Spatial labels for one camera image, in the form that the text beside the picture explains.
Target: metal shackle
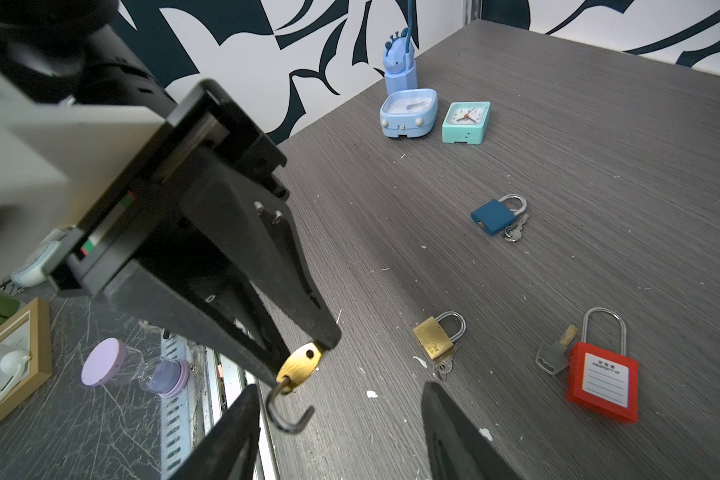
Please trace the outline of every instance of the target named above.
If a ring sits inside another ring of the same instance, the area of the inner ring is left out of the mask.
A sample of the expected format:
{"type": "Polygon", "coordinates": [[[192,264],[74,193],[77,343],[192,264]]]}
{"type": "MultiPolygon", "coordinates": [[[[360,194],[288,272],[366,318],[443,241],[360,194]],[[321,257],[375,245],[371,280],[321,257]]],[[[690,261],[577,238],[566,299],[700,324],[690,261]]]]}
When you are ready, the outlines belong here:
{"type": "Polygon", "coordinates": [[[450,338],[451,342],[455,342],[456,340],[459,340],[461,338],[464,332],[467,331],[467,321],[464,320],[464,318],[461,316],[461,313],[443,312],[440,314],[440,316],[438,316],[438,318],[434,319],[434,321],[440,323],[441,320],[447,319],[450,316],[455,316],[456,318],[458,318],[458,321],[461,322],[461,328],[450,338]]]}
{"type": "Polygon", "coordinates": [[[505,196],[501,197],[499,199],[499,203],[504,203],[504,201],[508,200],[509,198],[515,198],[516,200],[520,201],[520,208],[518,208],[517,210],[512,210],[510,208],[510,210],[512,210],[512,213],[514,213],[514,216],[518,216],[518,215],[522,214],[523,212],[525,212],[525,209],[528,208],[528,200],[526,200],[524,197],[521,197],[521,196],[515,195],[515,194],[509,194],[509,195],[505,195],[505,196]]]}
{"type": "Polygon", "coordinates": [[[619,316],[618,313],[613,312],[612,310],[608,310],[607,308],[602,308],[599,306],[596,306],[595,308],[590,308],[586,311],[584,314],[584,320],[581,322],[581,342],[586,343],[586,324],[590,320],[590,315],[594,312],[605,312],[609,313],[612,316],[616,318],[616,320],[619,321],[619,326],[621,327],[621,355],[626,356],[626,324],[624,323],[624,320],[619,316]]]}

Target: black and white patterned wall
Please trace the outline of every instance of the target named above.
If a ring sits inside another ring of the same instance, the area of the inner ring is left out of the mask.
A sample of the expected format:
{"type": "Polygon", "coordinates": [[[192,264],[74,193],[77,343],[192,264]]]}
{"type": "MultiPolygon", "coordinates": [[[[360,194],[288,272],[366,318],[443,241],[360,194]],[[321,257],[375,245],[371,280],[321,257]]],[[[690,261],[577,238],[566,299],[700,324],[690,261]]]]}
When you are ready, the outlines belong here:
{"type": "MultiPolygon", "coordinates": [[[[426,50],[464,23],[463,0],[414,0],[426,50]]],[[[276,142],[380,80],[408,0],[122,0],[112,24],[180,101],[214,78],[276,142]]]]}
{"type": "Polygon", "coordinates": [[[720,0],[484,0],[482,18],[720,75],[720,0]]]}

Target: brass hook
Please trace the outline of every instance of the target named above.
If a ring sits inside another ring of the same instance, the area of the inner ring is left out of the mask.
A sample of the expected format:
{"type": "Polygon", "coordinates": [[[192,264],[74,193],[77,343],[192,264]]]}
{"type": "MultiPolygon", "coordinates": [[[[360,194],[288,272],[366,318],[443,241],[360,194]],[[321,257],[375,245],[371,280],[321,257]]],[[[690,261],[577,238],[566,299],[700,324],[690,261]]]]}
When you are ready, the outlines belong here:
{"type": "Polygon", "coordinates": [[[278,411],[275,410],[275,398],[277,398],[280,393],[290,385],[290,377],[284,376],[280,383],[278,383],[274,389],[269,391],[269,395],[266,396],[265,406],[269,419],[272,420],[272,423],[275,424],[275,427],[277,427],[278,430],[285,433],[296,434],[300,433],[301,430],[307,427],[309,419],[312,418],[312,414],[315,413],[315,407],[309,406],[295,425],[280,417],[278,411]]]}

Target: red padlock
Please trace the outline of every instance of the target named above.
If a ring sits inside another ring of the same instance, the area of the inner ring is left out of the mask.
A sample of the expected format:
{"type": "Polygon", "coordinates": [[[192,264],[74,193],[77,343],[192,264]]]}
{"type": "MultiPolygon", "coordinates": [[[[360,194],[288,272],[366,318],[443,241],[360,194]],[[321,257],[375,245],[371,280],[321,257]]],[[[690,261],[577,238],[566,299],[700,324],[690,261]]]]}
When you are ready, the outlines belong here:
{"type": "Polygon", "coordinates": [[[637,422],[637,360],[626,356],[626,325],[605,308],[589,309],[581,324],[581,342],[570,350],[568,400],[621,423],[637,422]],[[586,342],[593,312],[613,315],[621,325],[621,355],[586,342]]]}

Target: teal clock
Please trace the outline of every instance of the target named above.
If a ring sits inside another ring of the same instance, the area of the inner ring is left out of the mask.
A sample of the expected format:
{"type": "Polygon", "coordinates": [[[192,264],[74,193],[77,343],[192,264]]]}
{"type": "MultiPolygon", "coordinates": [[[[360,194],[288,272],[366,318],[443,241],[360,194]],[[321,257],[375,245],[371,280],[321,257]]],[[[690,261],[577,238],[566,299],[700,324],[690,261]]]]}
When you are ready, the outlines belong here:
{"type": "Polygon", "coordinates": [[[457,101],[451,104],[443,121],[443,143],[483,143],[488,126],[489,101],[457,101]]]}

